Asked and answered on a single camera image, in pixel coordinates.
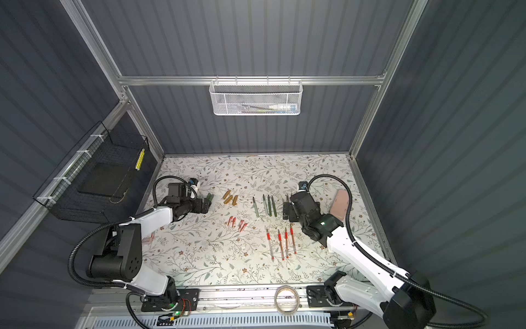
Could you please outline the red pen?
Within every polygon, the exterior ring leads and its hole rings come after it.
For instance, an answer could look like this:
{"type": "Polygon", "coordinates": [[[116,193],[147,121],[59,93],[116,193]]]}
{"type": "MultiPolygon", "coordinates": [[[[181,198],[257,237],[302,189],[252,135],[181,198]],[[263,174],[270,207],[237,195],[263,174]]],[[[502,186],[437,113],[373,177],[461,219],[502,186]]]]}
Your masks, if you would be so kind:
{"type": "Polygon", "coordinates": [[[269,246],[269,253],[270,253],[270,256],[271,256],[271,260],[274,262],[275,257],[274,257],[274,254],[273,254],[271,235],[270,235],[270,232],[269,232],[268,228],[265,228],[265,230],[266,230],[266,236],[267,236],[267,241],[268,241],[268,246],[269,246]]]}
{"type": "Polygon", "coordinates": [[[282,242],[282,235],[281,235],[281,232],[280,232],[279,229],[278,229],[278,241],[279,241],[279,250],[280,250],[281,258],[282,258],[282,260],[285,260],[284,249],[283,249],[283,242],[282,242]]]}
{"type": "Polygon", "coordinates": [[[288,231],[284,231],[284,239],[285,239],[285,255],[286,259],[289,259],[289,248],[288,248],[288,231]]]}
{"type": "Polygon", "coordinates": [[[297,254],[297,248],[296,248],[296,244],[295,244],[295,237],[294,237],[294,231],[293,231],[293,225],[290,224],[289,226],[289,232],[290,232],[290,239],[292,241],[292,246],[293,246],[293,252],[294,254],[297,254]]]}

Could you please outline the brown pen cap two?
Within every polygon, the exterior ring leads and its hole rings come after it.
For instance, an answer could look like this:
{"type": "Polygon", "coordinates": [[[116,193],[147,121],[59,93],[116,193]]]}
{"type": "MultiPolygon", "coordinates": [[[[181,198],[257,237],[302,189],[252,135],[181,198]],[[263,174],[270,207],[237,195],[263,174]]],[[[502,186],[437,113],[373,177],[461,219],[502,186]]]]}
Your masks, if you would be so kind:
{"type": "Polygon", "coordinates": [[[225,192],[225,194],[223,195],[222,199],[223,199],[223,200],[226,200],[226,199],[230,196],[230,193],[231,193],[231,191],[230,191],[230,190],[227,190],[227,191],[225,192]]]}

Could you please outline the brown pen cap three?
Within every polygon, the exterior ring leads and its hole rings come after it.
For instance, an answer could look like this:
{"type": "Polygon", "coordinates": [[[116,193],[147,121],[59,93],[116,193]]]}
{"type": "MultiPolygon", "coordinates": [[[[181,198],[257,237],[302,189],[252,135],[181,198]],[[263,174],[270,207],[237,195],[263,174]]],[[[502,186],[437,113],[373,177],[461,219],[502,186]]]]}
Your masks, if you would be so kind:
{"type": "Polygon", "coordinates": [[[225,200],[224,204],[229,204],[229,203],[233,202],[233,200],[234,200],[234,196],[230,195],[230,196],[225,200]]]}

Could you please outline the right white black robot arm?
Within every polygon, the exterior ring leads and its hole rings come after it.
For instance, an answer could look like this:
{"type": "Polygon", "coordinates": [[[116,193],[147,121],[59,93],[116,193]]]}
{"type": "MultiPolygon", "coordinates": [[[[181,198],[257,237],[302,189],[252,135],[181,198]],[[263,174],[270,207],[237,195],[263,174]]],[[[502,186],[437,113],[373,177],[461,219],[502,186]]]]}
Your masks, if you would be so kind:
{"type": "Polygon", "coordinates": [[[486,325],[488,316],[482,309],[431,289],[424,275],[411,274],[392,264],[357,239],[351,228],[351,205],[345,211],[344,220],[323,214],[310,192],[312,183],[318,179],[320,176],[316,175],[308,182],[300,182],[288,206],[306,236],[346,260],[368,280],[364,284],[337,271],[324,284],[330,304],[357,304],[369,315],[382,318],[388,328],[481,328],[486,325]],[[460,323],[433,322],[437,299],[475,313],[479,318],[460,323]]]}

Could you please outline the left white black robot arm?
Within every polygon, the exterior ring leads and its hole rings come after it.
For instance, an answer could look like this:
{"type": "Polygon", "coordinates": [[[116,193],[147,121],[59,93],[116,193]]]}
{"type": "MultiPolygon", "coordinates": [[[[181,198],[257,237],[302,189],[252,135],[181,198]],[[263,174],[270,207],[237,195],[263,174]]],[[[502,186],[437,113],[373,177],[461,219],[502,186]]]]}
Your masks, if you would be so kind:
{"type": "Polygon", "coordinates": [[[142,240],[189,214],[206,214],[211,201],[200,198],[197,178],[185,180],[175,175],[158,178],[152,188],[153,206],[134,217],[102,224],[86,234],[68,258],[68,274],[77,283],[92,288],[127,289],[161,304],[175,308],[181,299],[175,280],[157,273],[142,262],[142,240]],[[102,232],[104,239],[92,255],[86,278],[77,273],[76,256],[83,244],[102,232]]]}

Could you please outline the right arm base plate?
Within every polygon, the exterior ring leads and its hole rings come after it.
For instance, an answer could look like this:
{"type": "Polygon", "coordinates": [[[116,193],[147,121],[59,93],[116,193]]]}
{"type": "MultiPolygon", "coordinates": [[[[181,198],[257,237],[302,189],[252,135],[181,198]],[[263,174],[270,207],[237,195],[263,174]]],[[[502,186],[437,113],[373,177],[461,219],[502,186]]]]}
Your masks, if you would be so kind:
{"type": "Polygon", "coordinates": [[[341,302],[339,304],[331,303],[326,296],[323,285],[308,285],[306,288],[308,306],[311,308],[322,307],[356,307],[356,304],[350,302],[341,302]]]}

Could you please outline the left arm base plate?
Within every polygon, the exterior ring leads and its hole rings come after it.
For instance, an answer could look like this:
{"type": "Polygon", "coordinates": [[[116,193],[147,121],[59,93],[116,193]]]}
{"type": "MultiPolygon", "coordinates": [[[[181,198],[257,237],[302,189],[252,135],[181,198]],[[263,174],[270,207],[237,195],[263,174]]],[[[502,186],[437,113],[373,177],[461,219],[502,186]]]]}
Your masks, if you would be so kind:
{"type": "Polygon", "coordinates": [[[175,296],[146,296],[142,302],[141,311],[144,313],[196,311],[200,292],[199,289],[178,289],[175,296]]]}

